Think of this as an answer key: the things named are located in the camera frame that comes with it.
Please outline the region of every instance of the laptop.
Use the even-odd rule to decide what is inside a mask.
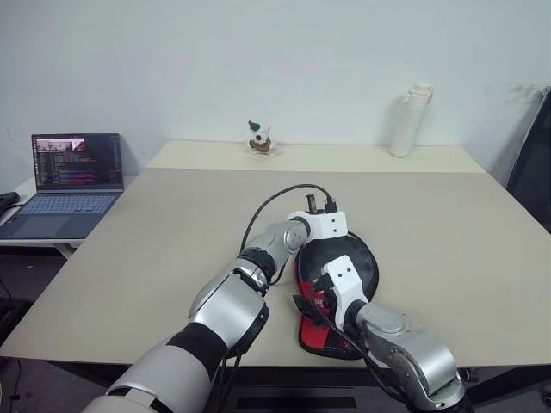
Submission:
[[[117,133],[33,135],[36,195],[0,239],[85,239],[124,189]]]

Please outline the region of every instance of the laptop touchpad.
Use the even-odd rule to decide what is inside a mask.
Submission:
[[[16,237],[53,237],[70,217],[30,217],[15,232]]]

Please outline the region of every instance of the laptop keyboard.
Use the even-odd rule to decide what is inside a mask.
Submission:
[[[30,213],[105,213],[115,195],[47,195],[35,196],[19,214]]]

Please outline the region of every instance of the red and black object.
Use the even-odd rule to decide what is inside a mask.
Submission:
[[[300,295],[294,302],[302,312],[299,343],[307,352],[334,359],[358,360],[362,355],[352,348],[338,334],[323,324],[310,304],[310,290],[314,280],[321,276],[321,269],[340,256],[347,255],[360,278],[363,292],[371,300],[379,283],[377,261],[368,246],[355,234],[349,232],[344,237],[313,240],[300,248],[294,260],[294,272]],[[332,294],[316,292],[314,298],[319,309],[334,319],[337,309]]]

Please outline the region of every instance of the white water bottle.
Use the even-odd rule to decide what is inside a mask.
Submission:
[[[427,83],[415,83],[407,91],[398,129],[390,144],[390,154],[395,157],[407,157],[413,149],[415,138],[423,121],[424,111],[432,98],[432,86]]]

